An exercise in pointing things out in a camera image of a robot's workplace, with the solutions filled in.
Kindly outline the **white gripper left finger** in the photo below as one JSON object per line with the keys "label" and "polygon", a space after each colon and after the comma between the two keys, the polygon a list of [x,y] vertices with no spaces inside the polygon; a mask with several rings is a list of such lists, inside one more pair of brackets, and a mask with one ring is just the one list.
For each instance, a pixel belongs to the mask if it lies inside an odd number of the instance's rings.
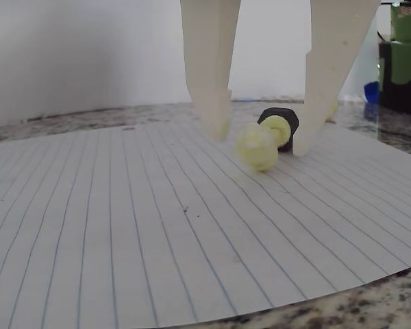
{"label": "white gripper left finger", "polygon": [[228,88],[239,1],[180,2],[187,89],[209,136],[225,141],[230,127]]}

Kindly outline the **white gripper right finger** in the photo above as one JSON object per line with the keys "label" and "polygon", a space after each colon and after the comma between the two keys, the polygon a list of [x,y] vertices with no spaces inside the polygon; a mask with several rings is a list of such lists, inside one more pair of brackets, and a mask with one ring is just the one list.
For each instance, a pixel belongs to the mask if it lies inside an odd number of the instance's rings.
{"label": "white gripper right finger", "polygon": [[375,17],[379,1],[311,1],[311,50],[293,154],[305,155],[331,114]]}

